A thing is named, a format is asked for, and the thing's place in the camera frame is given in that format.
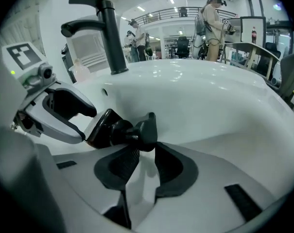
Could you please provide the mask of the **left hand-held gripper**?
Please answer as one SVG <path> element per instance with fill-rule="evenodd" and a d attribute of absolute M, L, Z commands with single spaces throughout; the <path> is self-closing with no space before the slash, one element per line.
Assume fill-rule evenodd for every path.
<path fill-rule="evenodd" d="M 14 122 L 25 132 L 40 137 L 43 128 L 26 111 L 35 105 L 35 99 L 47 89 L 47 111 L 57 119 L 71 119 L 77 114 L 95 117 L 97 110 L 77 88 L 56 81 L 53 67 L 31 42 L 14 43 L 2 47 L 2 59 L 13 77 L 26 91 Z"/>

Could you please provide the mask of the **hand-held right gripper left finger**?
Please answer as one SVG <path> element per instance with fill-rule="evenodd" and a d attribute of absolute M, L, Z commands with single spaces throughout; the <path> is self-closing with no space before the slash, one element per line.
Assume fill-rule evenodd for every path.
<path fill-rule="evenodd" d="M 99 214 L 131 229 L 125 187 L 139 163 L 139 151 L 119 145 L 54 156 L 73 190 Z"/>

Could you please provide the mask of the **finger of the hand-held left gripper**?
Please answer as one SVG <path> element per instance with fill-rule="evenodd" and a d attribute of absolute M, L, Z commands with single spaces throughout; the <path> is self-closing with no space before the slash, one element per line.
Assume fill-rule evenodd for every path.
<path fill-rule="evenodd" d="M 26 117 L 31 123 L 26 124 L 25 131 L 40 137 L 45 134 L 56 140 L 78 144 L 85 140 L 85 134 L 77 126 L 60 116 L 54 110 L 53 97 L 38 97 L 26 108 Z"/>

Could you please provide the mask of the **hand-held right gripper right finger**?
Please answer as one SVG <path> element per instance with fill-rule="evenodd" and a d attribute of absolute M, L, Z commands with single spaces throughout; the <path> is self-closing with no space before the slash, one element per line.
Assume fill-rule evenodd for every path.
<path fill-rule="evenodd" d="M 256 232 L 283 203 L 223 158 L 167 143 L 155 150 L 160 186 L 137 232 Z"/>

